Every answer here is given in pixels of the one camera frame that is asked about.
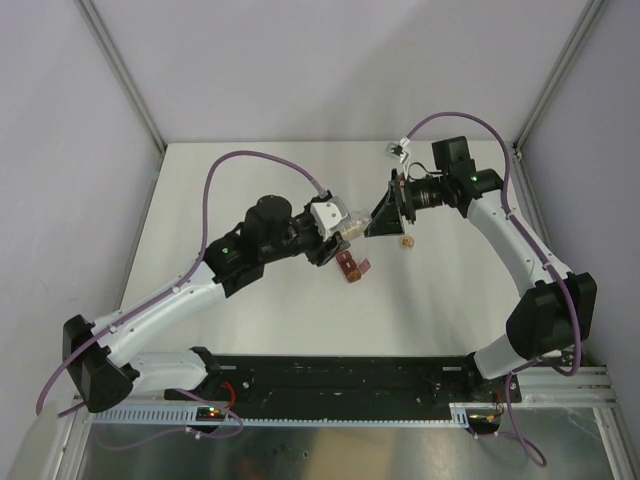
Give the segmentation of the clear pill bottle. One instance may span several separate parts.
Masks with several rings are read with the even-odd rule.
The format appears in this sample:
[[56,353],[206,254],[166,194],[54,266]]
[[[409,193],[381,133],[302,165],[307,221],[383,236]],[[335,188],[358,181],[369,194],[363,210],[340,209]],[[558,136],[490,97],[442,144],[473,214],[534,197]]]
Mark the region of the clear pill bottle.
[[355,240],[364,234],[371,219],[369,210],[350,211],[339,223],[338,232],[345,241]]

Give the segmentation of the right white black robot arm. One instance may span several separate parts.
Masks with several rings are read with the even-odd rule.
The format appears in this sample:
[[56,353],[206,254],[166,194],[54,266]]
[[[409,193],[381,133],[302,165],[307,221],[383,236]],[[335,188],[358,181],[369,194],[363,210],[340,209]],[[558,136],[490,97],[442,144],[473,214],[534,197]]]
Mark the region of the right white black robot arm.
[[436,170],[419,179],[409,176],[409,139],[392,142],[392,170],[385,195],[375,207],[366,237],[401,235],[420,210],[448,206],[457,210],[490,243],[508,270],[519,302],[504,334],[477,350],[475,367],[462,376],[464,393],[486,400],[498,388],[498,377],[515,373],[545,355],[571,347],[578,368],[588,339],[597,284],[589,273],[577,274],[556,255],[509,206],[507,180],[493,169],[479,170],[465,137],[432,146]]

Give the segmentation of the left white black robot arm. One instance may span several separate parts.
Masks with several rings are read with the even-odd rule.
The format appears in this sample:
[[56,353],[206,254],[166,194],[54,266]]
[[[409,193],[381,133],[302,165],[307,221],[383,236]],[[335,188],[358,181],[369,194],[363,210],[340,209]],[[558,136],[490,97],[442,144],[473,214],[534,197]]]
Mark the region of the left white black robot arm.
[[194,265],[157,292],[95,321],[81,315],[63,326],[62,358],[84,406],[106,411],[134,391],[184,389],[201,399],[221,389],[211,354],[192,348],[182,355],[156,354],[144,346],[198,310],[227,300],[262,278],[266,265],[298,255],[321,267],[348,247],[350,215],[340,198],[315,197],[294,215],[288,200],[267,195],[243,221],[205,246]]

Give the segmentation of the red weekly pill organizer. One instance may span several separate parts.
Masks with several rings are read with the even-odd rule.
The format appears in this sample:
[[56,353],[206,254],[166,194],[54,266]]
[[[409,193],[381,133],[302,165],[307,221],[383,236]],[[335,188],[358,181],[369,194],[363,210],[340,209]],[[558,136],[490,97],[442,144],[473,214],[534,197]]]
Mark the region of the red weekly pill organizer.
[[357,262],[348,250],[339,253],[336,256],[336,261],[348,283],[355,283],[361,280],[371,269],[371,263],[368,259]]

